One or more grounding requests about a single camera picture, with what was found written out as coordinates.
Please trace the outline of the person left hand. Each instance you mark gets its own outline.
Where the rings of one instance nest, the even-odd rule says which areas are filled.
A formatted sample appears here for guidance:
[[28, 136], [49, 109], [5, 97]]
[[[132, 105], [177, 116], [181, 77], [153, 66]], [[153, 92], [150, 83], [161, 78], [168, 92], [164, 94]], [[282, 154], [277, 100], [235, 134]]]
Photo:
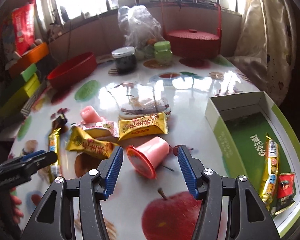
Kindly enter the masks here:
[[19, 224], [21, 222], [21, 218], [24, 217], [24, 213], [18, 208], [22, 201], [14, 195], [10, 195], [11, 202], [12, 202], [12, 211], [13, 211], [13, 220], [16, 224]]

